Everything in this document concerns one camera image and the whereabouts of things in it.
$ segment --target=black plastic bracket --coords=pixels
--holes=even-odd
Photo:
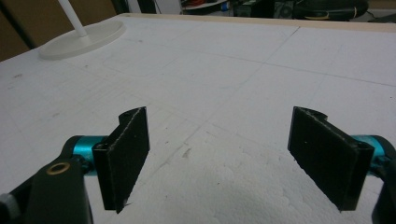
[[[92,223],[78,161],[55,160],[35,174],[24,223]]]
[[[311,109],[294,107],[289,151],[340,211],[355,210],[374,148]]]
[[[146,108],[119,116],[120,125],[92,149],[106,210],[119,213],[125,206],[149,154]]]

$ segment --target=white lamp base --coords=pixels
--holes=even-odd
[[[83,37],[73,30],[52,39],[40,48],[40,57],[60,60],[87,53],[116,40],[126,30],[121,21],[103,21],[84,28],[87,35]]]

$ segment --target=teal anodized part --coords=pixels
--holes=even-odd
[[[93,160],[92,148],[97,143],[102,142],[104,136],[82,136],[76,142],[73,150],[73,155],[82,156],[85,161],[89,162],[93,166],[93,171],[87,173],[87,175],[96,175],[95,162]]]
[[[369,144],[370,146],[374,147],[374,154],[372,157],[372,162],[375,160],[377,157],[385,156],[385,151],[384,148],[382,148],[381,144],[371,135],[352,135],[354,139],[365,142]]]

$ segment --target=white table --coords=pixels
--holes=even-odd
[[[340,214],[287,144],[298,105],[396,145],[395,26],[112,20],[127,31],[101,49],[52,62],[34,49],[0,63],[1,192],[69,137],[110,134],[120,113],[146,106],[151,151],[130,205],[104,211],[97,178],[85,178],[95,223],[371,223],[381,180],[368,176],[357,211]]]

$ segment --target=white pole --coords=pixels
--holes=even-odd
[[[64,9],[67,18],[69,18],[70,22],[72,22],[72,25],[77,31],[78,35],[80,37],[86,36],[87,32],[85,32],[84,27],[79,21],[78,16],[76,15],[76,12],[72,8],[72,5],[70,5],[69,1],[68,0],[58,0],[58,1],[59,4],[61,4],[61,7]]]

